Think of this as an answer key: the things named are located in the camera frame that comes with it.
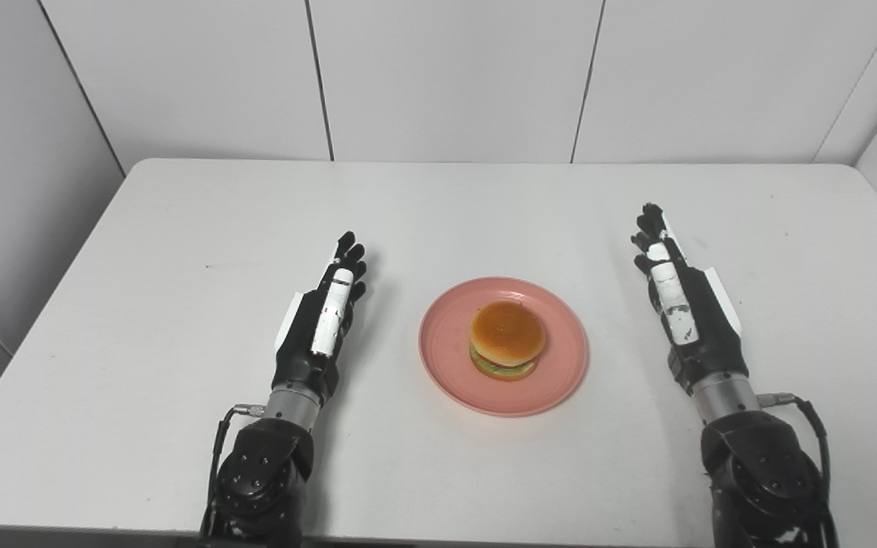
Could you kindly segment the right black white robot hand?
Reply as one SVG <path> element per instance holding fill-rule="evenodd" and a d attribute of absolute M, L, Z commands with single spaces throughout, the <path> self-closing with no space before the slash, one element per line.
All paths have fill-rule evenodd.
<path fill-rule="evenodd" d="M 690 396 L 710 377 L 747 378 L 741 323 L 718 272 L 690 265 L 662 208 L 654 202 L 637 216 L 631 243 L 636 268 L 646 277 L 648 296 L 668 337 L 668 367 Z"/>

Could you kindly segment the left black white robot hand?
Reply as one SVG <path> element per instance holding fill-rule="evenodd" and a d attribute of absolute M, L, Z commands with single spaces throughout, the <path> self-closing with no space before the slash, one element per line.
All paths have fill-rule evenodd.
<path fill-rule="evenodd" d="M 356 302 L 366 293 L 365 247 L 354 232 L 337 241 L 321 280 L 302 295 L 288 332 L 277 347 L 272 389 L 305 388 L 326 405 L 339 384 L 337 360 L 354 323 Z"/>

